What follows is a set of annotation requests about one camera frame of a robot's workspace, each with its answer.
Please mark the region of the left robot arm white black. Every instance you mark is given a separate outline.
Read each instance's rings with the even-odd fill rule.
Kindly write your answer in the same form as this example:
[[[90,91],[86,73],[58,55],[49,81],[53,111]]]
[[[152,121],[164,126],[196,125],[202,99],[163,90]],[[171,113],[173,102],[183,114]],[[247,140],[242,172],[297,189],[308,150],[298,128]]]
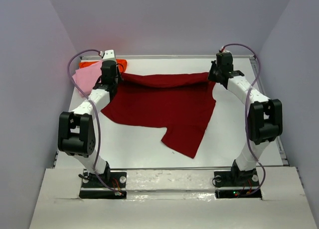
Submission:
[[[111,169],[100,156],[98,114],[114,99],[120,81],[122,78],[117,61],[102,61],[101,76],[90,95],[73,111],[62,112],[59,116],[58,149],[77,159],[90,177],[106,183],[110,180]]]

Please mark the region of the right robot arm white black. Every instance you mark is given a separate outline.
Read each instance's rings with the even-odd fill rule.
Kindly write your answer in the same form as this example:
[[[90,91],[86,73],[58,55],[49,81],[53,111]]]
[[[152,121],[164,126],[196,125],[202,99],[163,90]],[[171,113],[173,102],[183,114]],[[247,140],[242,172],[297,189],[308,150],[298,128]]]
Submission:
[[[229,51],[216,54],[208,79],[221,84],[245,106],[246,143],[230,171],[216,176],[219,184],[226,182],[238,186],[252,179],[263,151],[282,134],[282,103],[260,93],[241,71],[234,70],[233,56]]]

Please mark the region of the dark red t shirt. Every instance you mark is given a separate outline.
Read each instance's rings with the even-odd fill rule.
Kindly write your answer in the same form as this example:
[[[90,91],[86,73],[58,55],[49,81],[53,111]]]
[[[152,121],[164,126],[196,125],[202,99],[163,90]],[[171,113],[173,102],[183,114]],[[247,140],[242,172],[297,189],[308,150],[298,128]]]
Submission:
[[[165,127],[162,143],[194,158],[216,104],[215,82],[208,73],[122,77],[115,98],[101,113],[118,124]]]

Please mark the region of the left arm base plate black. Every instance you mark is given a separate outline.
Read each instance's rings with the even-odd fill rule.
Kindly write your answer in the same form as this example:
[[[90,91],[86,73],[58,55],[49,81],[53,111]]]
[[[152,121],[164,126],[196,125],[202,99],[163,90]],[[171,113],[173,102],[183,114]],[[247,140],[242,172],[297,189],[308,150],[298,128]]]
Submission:
[[[78,176],[81,178],[79,191],[81,199],[115,200],[125,199],[127,196],[127,173],[124,171],[111,171],[108,182],[100,176],[107,186],[102,184],[96,175],[87,172],[87,170],[83,170],[83,173]]]

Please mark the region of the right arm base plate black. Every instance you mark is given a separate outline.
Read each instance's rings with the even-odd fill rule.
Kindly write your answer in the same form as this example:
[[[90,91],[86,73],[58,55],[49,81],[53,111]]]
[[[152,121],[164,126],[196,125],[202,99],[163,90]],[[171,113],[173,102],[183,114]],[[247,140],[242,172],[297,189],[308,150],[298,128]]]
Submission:
[[[217,199],[262,198],[256,169],[238,178],[231,171],[215,171],[212,185]]]

